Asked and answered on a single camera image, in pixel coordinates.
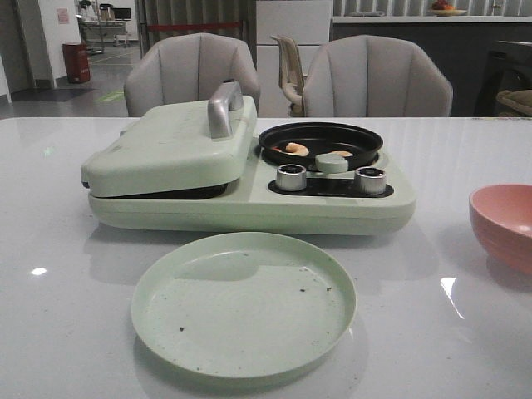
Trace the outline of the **grey upholstered chair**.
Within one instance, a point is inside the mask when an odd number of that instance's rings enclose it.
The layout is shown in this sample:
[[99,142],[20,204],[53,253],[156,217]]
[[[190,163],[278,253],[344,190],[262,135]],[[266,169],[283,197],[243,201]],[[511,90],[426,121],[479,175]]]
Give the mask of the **grey upholstered chair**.
[[320,46],[303,88],[308,117],[447,117],[453,89],[426,52],[359,35]]
[[227,80],[259,104],[259,76],[249,46],[236,38],[194,33],[157,42],[124,83],[128,116],[166,104],[208,100]]

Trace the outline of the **red trash bin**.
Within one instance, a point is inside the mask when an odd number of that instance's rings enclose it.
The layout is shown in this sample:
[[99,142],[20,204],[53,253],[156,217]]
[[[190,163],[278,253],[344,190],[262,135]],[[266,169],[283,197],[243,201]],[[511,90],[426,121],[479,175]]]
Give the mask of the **red trash bin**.
[[63,43],[62,54],[69,83],[85,83],[91,79],[85,43]]

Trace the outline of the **dark grey counter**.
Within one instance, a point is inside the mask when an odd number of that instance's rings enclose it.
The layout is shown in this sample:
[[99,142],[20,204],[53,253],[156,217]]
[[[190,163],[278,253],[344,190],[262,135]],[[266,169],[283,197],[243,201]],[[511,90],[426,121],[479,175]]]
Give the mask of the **dark grey counter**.
[[451,82],[452,116],[496,116],[500,91],[531,88],[530,17],[334,17],[332,39],[394,37],[421,47]]

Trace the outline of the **shrimp piece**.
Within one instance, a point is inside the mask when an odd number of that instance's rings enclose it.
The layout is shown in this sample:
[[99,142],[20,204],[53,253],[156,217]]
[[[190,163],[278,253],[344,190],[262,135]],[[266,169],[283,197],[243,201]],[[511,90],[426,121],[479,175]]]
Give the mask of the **shrimp piece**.
[[353,156],[353,153],[351,153],[349,151],[345,151],[345,150],[335,150],[335,151],[332,151],[331,153],[334,154],[334,155],[340,155],[342,157]]
[[281,147],[273,146],[272,150],[277,151],[279,153],[283,153],[287,155],[296,155],[296,156],[308,156],[310,153],[307,146],[296,143],[296,142],[289,142]]

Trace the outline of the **silver control knob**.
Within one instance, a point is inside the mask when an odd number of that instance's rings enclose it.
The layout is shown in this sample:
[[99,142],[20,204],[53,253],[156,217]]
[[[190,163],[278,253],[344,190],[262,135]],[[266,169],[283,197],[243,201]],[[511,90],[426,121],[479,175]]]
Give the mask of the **silver control knob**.
[[296,164],[280,165],[276,172],[275,186],[288,192],[304,190],[307,187],[307,169]]
[[386,172],[372,166],[357,168],[354,180],[357,190],[366,195],[381,195],[387,188]]

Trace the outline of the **fruit bowl on counter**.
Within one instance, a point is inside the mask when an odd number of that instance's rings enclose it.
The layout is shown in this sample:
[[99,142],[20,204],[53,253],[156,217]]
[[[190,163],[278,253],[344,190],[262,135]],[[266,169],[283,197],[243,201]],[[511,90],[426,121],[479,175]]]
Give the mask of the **fruit bowl on counter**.
[[466,15],[467,11],[458,9],[446,0],[436,0],[428,8],[430,14],[438,17],[455,17]]

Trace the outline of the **green breakfast maker base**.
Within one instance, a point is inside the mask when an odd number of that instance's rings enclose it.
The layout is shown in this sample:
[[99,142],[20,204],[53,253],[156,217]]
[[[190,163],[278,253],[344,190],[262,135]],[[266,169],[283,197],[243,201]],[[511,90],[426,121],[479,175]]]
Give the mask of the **green breakfast maker base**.
[[282,195],[268,185],[276,167],[251,141],[243,176],[210,199],[104,199],[88,203],[104,224],[125,229],[264,231],[280,234],[374,235],[398,231],[412,217],[416,194],[398,165],[380,150],[375,166],[393,191],[386,197]]

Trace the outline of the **pink bowl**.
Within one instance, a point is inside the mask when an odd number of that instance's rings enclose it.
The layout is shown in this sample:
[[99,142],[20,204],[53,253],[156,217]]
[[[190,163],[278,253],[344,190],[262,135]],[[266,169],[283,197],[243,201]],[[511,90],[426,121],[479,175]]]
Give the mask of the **pink bowl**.
[[488,185],[469,199],[470,222],[485,251],[521,273],[531,273],[531,186]]

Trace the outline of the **green breakfast maker lid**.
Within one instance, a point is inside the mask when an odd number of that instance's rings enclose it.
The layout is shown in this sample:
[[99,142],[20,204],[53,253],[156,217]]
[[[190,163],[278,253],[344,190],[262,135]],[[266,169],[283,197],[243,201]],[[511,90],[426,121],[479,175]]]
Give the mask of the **green breakfast maker lid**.
[[81,166],[99,198],[150,198],[210,189],[244,173],[257,120],[255,101],[225,82],[207,101],[156,106]]

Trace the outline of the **left grey upholstered chair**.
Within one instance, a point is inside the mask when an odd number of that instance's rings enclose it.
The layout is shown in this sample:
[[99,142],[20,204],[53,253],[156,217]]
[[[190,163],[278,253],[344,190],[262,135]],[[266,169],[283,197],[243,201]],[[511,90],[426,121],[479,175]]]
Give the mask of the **left grey upholstered chair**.
[[124,83],[128,116],[166,104],[208,100],[227,80],[259,104],[259,76],[249,46],[236,38],[194,33],[157,42]]

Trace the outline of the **right silver control knob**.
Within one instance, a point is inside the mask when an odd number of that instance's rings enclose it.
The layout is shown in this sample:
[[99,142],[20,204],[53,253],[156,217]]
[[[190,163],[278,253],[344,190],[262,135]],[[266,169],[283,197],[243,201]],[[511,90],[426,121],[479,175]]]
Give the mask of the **right silver control knob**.
[[381,195],[387,188],[386,172],[372,166],[357,168],[354,180],[357,190],[366,195]]

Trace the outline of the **left silver control knob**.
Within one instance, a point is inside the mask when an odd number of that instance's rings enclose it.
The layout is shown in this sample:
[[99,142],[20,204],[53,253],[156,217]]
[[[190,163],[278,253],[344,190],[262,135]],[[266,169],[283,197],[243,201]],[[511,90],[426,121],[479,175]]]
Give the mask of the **left silver control knob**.
[[276,172],[275,186],[288,192],[304,190],[307,187],[307,169],[296,164],[280,165]]

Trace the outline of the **light green round plate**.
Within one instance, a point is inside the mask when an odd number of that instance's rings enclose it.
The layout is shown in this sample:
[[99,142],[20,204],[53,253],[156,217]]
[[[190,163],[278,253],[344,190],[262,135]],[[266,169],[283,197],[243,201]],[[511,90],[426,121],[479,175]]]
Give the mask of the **light green round plate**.
[[350,328],[353,282],[320,248],[258,232],[186,244],[140,278],[131,319],[142,342],[181,370],[270,381],[315,367]]

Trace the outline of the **right grey upholstered chair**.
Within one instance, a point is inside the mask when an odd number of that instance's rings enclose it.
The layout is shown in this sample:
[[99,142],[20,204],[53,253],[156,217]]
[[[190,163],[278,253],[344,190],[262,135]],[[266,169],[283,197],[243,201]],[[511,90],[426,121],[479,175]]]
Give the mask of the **right grey upholstered chair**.
[[426,52],[359,35],[320,46],[303,88],[308,117],[447,117],[453,89]]

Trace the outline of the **white cabinet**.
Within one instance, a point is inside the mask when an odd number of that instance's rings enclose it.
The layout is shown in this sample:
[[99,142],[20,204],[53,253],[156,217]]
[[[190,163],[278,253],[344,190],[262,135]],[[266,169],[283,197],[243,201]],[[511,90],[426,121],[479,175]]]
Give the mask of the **white cabinet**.
[[291,37],[298,45],[303,74],[318,48],[329,41],[332,1],[257,1],[256,54],[259,117],[287,117],[289,101],[278,86],[279,53],[273,36]]

